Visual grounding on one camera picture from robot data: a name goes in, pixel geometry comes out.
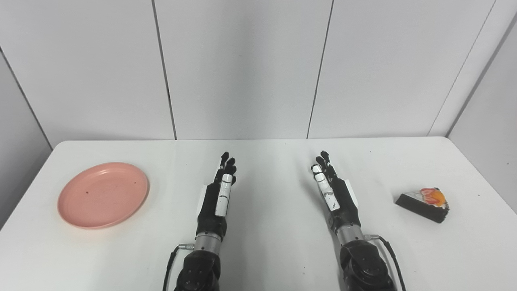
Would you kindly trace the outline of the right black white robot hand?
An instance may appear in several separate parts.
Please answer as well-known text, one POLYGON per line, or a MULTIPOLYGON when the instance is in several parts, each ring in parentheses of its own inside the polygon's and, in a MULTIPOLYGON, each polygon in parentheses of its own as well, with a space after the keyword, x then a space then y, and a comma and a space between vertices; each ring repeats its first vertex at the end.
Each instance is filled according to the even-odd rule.
POLYGON ((314 180, 329 211, 329 228, 335 233, 342 227, 360 227, 358 208, 347 183, 338 177, 328 152, 321 151, 311 166, 314 180))

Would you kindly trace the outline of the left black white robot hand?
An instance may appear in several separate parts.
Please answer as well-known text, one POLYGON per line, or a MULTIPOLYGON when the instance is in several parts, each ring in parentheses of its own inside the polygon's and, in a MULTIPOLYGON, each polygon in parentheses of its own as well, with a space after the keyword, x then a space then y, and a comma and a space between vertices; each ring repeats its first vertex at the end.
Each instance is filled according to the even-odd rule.
POLYGON ((227 212, 231 197, 231 187, 237 178, 235 158, 223 153, 214 180, 206 188, 201 210, 197 217, 196 234, 216 234, 224 239, 227 234, 227 212))

